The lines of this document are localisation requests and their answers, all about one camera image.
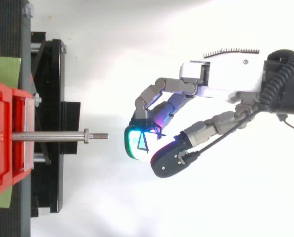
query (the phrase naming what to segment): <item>coiled cable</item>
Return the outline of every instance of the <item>coiled cable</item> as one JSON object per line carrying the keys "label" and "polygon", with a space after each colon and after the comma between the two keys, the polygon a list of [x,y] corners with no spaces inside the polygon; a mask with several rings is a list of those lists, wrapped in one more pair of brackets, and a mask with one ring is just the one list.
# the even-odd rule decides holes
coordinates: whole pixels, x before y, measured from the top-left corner
{"label": "coiled cable", "polygon": [[275,77],[265,85],[259,97],[258,109],[260,111],[269,111],[275,96],[284,88],[287,80],[294,73],[294,51],[281,49],[277,50],[267,57],[267,60],[279,61],[281,58],[287,59],[281,70]]}

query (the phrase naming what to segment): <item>black frame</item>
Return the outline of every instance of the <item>black frame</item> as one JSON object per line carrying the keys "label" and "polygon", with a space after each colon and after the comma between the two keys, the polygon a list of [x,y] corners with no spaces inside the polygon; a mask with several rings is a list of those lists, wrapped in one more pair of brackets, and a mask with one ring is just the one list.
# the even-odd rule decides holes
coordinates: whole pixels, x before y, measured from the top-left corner
{"label": "black frame", "polygon": [[[36,108],[36,131],[78,131],[79,102],[64,102],[64,43],[45,40],[45,32],[32,32],[32,43],[40,43],[32,53],[32,75],[42,102]],[[76,154],[77,142],[35,143],[35,153],[43,153],[45,163],[35,163],[32,171],[31,217],[39,207],[58,213],[63,203],[63,155]]]}

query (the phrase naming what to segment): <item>white background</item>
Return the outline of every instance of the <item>white background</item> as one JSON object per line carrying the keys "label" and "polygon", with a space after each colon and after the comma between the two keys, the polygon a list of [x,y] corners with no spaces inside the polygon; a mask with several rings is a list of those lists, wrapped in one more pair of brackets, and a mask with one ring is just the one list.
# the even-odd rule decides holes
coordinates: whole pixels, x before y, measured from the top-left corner
{"label": "white background", "polygon": [[[63,209],[40,210],[33,237],[294,237],[294,131],[275,115],[167,179],[130,159],[123,138],[136,97],[159,77],[178,78],[183,62],[222,47],[294,50],[294,0],[31,2],[32,31],[68,47],[65,99],[82,103],[80,129],[110,134],[65,157]],[[168,128],[228,110],[196,98]]]}

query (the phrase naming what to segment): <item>gear teeth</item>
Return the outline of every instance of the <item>gear teeth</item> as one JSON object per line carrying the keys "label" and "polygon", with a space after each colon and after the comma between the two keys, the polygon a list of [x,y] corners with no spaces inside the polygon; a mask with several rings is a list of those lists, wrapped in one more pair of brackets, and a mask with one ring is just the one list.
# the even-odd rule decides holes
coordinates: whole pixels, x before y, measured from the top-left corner
{"label": "gear teeth", "polygon": [[212,57],[212,56],[215,56],[215,55],[218,55],[218,54],[221,54],[221,51],[220,50],[217,50],[217,51],[214,51],[214,52],[210,52],[210,53],[206,53],[203,55],[204,58],[209,58],[209,57]]}
{"label": "gear teeth", "polygon": [[223,48],[221,50],[221,53],[239,53],[240,49],[239,48]]}
{"label": "gear teeth", "polygon": [[241,53],[255,53],[255,54],[259,54],[260,50],[259,49],[246,49],[246,48],[242,48],[240,50]]}
{"label": "gear teeth", "polygon": [[259,54],[260,50],[259,49],[245,49],[245,48],[223,48],[221,50],[217,50],[214,52],[206,53],[203,54],[204,58],[209,58],[215,55],[219,55],[222,53],[254,53],[254,54]]}

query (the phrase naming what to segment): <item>screw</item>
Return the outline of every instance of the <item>screw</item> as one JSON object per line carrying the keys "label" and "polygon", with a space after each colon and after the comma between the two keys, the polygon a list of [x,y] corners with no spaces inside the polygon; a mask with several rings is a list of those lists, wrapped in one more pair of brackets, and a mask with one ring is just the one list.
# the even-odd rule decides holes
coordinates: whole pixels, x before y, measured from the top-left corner
{"label": "screw", "polygon": [[108,133],[90,133],[89,139],[108,139]]}
{"label": "screw", "polygon": [[42,98],[39,97],[39,94],[38,94],[38,93],[36,93],[36,94],[34,95],[34,100],[35,100],[35,106],[36,106],[36,107],[38,107],[39,104],[42,102]]}
{"label": "screw", "polygon": [[61,46],[61,51],[63,54],[67,54],[68,53],[68,47],[66,45]]}
{"label": "screw", "polygon": [[35,14],[35,9],[34,9],[34,5],[32,5],[31,3],[27,3],[25,4],[24,8],[23,8],[23,15],[26,18],[33,18]]}

